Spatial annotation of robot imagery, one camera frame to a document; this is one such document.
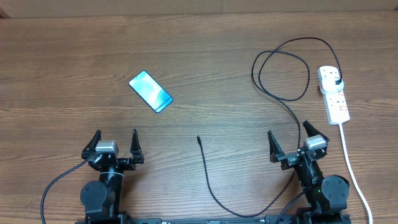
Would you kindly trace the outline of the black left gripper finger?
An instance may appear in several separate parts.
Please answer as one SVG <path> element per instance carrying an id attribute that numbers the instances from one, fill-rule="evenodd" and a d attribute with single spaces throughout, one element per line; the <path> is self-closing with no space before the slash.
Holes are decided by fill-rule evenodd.
<path id="1" fill-rule="evenodd" d="M 85 146 L 85 148 L 82 150 L 82 153 L 91 153 L 95 151 L 95 147 L 98 143 L 98 141 L 101 140 L 101 131 L 97 130 L 95 132 L 95 135 L 91 139 L 91 141 Z"/>
<path id="2" fill-rule="evenodd" d="M 137 134 L 136 129 L 133 129 L 133 131 L 132 131 L 130 153 L 133 156 L 141 156 L 142 155 L 142 150 L 141 150 L 141 147 L 139 144 L 139 139 L 138 139 L 138 134 Z"/>

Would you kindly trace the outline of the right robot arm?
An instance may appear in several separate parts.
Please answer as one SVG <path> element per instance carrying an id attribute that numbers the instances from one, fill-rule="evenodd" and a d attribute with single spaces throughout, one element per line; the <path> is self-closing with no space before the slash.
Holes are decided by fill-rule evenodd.
<path id="1" fill-rule="evenodd" d="M 281 169 L 293 168 L 302 192 L 292 199 L 278 215 L 266 215 L 266 223 L 348 224 L 347 209 L 349 181 L 340 175 L 323 176 L 317 160 L 327 155 L 329 139 L 308 121 L 303 126 L 308 138 L 297 152 L 285 154 L 274 137 L 267 133 L 270 144 L 270 161 L 281 163 Z"/>

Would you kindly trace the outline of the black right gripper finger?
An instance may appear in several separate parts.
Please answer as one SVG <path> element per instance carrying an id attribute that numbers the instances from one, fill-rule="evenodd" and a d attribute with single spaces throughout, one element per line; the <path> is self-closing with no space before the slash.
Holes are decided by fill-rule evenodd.
<path id="1" fill-rule="evenodd" d="M 326 137 L 323 133 L 321 133 L 319 130 L 317 130 L 316 128 L 314 128 L 314 127 L 310 124 L 310 122 L 309 122 L 308 120 L 305 120 L 305 121 L 303 122 L 303 126 L 304 126 L 304 128 L 305 128 L 305 130 L 306 130 L 307 135 L 308 135 L 309 138 L 310 138 L 310 137 L 317 136 L 317 135 L 321 135 L 321 136 L 323 137 L 323 139 L 324 139 L 326 142 L 329 142 L 329 141 L 330 141 L 328 137 Z"/>
<path id="2" fill-rule="evenodd" d="M 270 158 L 277 159 L 278 157 L 284 156 L 284 152 L 274 137 L 272 131 L 268 131 L 267 135 L 270 144 Z"/>

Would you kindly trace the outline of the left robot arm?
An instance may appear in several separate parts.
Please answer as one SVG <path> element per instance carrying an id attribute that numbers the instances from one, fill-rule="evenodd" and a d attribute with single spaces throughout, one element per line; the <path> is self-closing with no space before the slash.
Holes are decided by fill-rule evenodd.
<path id="1" fill-rule="evenodd" d="M 131 157 L 118 156 L 116 141 L 102 140 L 97 130 L 82 150 L 81 158 L 99 172 L 99 179 L 88 182 L 81 190 L 80 200 L 85 207 L 85 223 L 133 223 L 133 218 L 120 211 L 124 172 L 136 170 L 144 163 L 137 130 L 132 131 Z"/>

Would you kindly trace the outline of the blue Samsung Galaxy smartphone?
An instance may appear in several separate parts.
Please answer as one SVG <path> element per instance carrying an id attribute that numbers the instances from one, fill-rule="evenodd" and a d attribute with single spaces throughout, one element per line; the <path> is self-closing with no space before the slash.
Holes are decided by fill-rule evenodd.
<path id="1" fill-rule="evenodd" d="M 145 70 L 129 81 L 129 86 L 156 112 L 162 112 L 173 98 Z"/>

